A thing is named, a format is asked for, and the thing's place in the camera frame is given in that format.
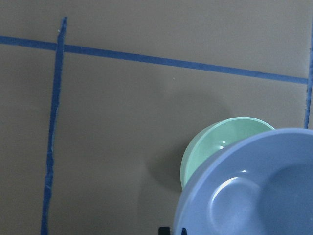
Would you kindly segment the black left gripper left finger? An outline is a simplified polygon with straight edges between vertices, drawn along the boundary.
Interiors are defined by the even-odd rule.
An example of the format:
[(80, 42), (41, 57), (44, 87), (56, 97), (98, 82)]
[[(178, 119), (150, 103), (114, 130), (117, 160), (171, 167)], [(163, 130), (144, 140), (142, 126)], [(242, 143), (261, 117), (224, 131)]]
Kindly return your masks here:
[(159, 227), (158, 228), (158, 235), (170, 235), (171, 230), (170, 227)]

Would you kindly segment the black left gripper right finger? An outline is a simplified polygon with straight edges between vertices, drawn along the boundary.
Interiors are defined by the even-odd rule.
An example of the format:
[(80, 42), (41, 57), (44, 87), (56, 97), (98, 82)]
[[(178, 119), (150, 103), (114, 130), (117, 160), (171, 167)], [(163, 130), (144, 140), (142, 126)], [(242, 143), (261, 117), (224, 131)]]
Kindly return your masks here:
[(187, 230), (185, 228), (182, 228), (181, 235), (187, 235)]

